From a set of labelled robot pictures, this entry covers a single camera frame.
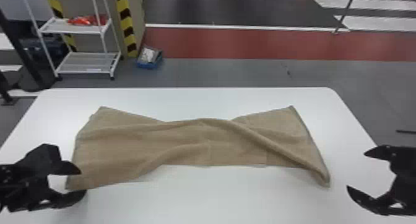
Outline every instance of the white table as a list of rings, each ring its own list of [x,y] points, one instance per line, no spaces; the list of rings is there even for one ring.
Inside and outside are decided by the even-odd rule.
[[[388,164],[363,156],[374,142],[328,88],[59,89],[40,94],[0,150],[0,163],[46,142],[72,158],[74,137],[99,106],[164,121],[223,118],[294,105],[332,174],[319,187],[308,172],[268,166],[162,166],[141,178],[88,191],[63,210],[0,213],[0,223],[415,223],[353,203],[345,185],[373,196],[390,187]],[[64,191],[65,177],[50,178]]]

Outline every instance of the beige towel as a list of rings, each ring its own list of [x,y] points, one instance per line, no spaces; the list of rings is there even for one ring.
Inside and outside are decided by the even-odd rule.
[[[231,121],[163,122],[101,107],[76,137],[73,162],[82,174],[67,188],[91,189],[138,178],[167,165],[280,165],[310,170],[329,187],[318,148],[294,107]]]

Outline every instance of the hazard stripe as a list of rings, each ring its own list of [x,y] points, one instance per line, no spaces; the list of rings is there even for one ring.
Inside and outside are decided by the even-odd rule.
[[[62,5],[58,0],[48,0],[49,5],[52,8],[53,14],[57,18],[64,18],[64,12],[62,10]],[[64,41],[69,45],[73,52],[77,51],[77,47],[75,45],[74,37],[70,34],[65,34]]]
[[[117,11],[120,17],[120,27],[123,33],[124,44],[127,48],[127,55],[137,56],[136,37],[134,36],[133,19],[131,18],[129,1],[117,0]]]

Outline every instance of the shelf leg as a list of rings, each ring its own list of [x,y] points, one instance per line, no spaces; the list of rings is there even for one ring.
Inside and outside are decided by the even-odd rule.
[[[110,17],[110,8],[108,8],[107,0],[104,0],[104,6],[105,6],[105,10],[107,12],[107,16]],[[117,45],[117,50],[119,52],[121,52],[121,48],[120,48],[120,44],[118,42],[118,37],[117,37],[117,33],[116,33],[116,28],[114,27],[114,23],[111,23],[111,29],[113,30],[114,39],[115,39],[116,45]]]

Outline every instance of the metal shelf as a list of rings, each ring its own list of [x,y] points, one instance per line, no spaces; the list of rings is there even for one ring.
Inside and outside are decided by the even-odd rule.
[[[68,19],[50,18],[40,29],[41,33],[104,34],[111,25],[111,19],[105,25],[81,26],[67,23]]]
[[[53,74],[56,78],[59,78],[59,74],[86,74],[86,73],[106,73],[110,75],[110,79],[114,80],[114,71],[116,69],[117,63],[121,57],[121,49],[118,43],[118,37],[116,35],[116,29],[111,21],[111,18],[107,20],[105,25],[98,26],[80,26],[72,25],[67,23],[68,19],[60,19],[57,17],[50,18],[41,28],[39,28],[36,18],[33,15],[32,8],[30,7],[28,0],[23,0],[26,5],[26,8],[29,12],[30,18],[32,20],[33,26],[37,30],[37,35],[42,44],[42,48],[45,51],[46,57],[48,58],[49,65],[53,71]],[[106,10],[107,16],[110,16],[110,9],[108,7],[107,0],[103,0],[104,7]],[[100,19],[100,14],[97,7],[96,0],[92,0],[94,7],[94,14],[97,20]],[[112,32],[114,34],[115,43],[117,46],[117,52],[109,53],[105,43],[105,32],[111,26]],[[66,46],[68,47],[69,53],[62,60],[58,68],[55,67],[52,58],[49,54],[48,48],[46,47],[45,39],[43,38],[43,33],[59,33],[62,38],[64,34],[89,34],[89,35],[99,35],[101,38],[101,43],[103,46],[103,53],[80,53],[73,52],[72,48],[65,41]]]
[[[58,74],[106,73],[113,77],[121,53],[70,52],[56,69]]]

